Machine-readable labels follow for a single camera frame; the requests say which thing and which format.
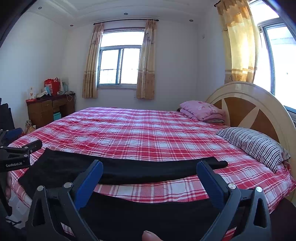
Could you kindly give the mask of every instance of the headboard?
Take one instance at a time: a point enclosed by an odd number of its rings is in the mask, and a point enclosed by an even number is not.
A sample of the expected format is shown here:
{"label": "headboard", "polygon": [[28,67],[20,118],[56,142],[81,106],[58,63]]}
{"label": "headboard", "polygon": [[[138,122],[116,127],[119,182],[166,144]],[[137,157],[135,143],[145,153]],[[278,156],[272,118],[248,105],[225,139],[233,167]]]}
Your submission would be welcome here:
{"label": "headboard", "polygon": [[285,107],[271,93],[235,81],[217,89],[207,102],[225,110],[225,124],[257,130],[279,142],[291,155],[291,175],[296,179],[296,128]]}

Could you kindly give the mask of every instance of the striped pillow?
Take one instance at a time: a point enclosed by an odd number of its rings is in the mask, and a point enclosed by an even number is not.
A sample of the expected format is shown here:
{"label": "striped pillow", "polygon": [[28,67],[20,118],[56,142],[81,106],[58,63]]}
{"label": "striped pillow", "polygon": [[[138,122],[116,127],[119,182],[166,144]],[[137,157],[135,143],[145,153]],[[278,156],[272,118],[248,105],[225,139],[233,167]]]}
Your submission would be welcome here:
{"label": "striped pillow", "polygon": [[275,140],[255,130],[242,127],[228,127],[216,133],[230,144],[263,163],[276,173],[277,166],[289,159],[290,154]]}

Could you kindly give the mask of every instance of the window pane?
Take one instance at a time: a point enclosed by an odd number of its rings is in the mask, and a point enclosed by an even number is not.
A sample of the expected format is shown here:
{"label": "window pane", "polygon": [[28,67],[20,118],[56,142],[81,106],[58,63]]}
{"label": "window pane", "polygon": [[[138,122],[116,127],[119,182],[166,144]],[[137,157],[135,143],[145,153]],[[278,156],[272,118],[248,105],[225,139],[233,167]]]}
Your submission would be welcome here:
{"label": "window pane", "polygon": [[99,84],[115,84],[119,50],[102,52]]}
{"label": "window pane", "polygon": [[296,109],[296,42],[286,26],[267,28],[267,34],[274,58],[275,97]]}
{"label": "window pane", "polygon": [[137,84],[139,58],[140,49],[124,49],[121,72],[122,84]]}
{"label": "window pane", "polygon": [[279,17],[277,13],[262,0],[250,4],[250,8],[256,24]]}
{"label": "window pane", "polygon": [[262,87],[270,92],[271,90],[271,77],[270,77],[270,63],[268,50],[265,44],[263,33],[261,36],[260,55],[258,59],[258,67],[255,73],[254,84]]}
{"label": "window pane", "polygon": [[142,45],[144,31],[114,32],[103,34],[101,47],[117,45]]}

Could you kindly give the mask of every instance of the wooden desk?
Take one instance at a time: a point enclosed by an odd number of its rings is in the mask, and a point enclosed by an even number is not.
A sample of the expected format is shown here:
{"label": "wooden desk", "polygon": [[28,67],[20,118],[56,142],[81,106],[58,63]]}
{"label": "wooden desk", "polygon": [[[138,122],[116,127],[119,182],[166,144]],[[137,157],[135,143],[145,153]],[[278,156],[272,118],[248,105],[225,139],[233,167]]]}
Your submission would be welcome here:
{"label": "wooden desk", "polygon": [[29,119],[36,128],[46,126],[54,121],[54,113],[60,112],[62,117],[75,112],[75,94],[56,95],[27,102]]}

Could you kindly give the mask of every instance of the window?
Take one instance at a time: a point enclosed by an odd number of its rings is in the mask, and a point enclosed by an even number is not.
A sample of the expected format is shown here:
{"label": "window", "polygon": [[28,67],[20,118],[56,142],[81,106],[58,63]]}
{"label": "window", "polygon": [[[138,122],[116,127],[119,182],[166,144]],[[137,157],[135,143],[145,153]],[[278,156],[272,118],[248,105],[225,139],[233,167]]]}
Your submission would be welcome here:
{"label": "window", "polygon": [[254,84],[271,92],[296,113],[296,37],[285,22],[262,0],[250,4],[261,36],[261,50]]}
{"label": "window", "polygon": [[98,64],[97,87],[135,88],[144,29],[104,31]]}

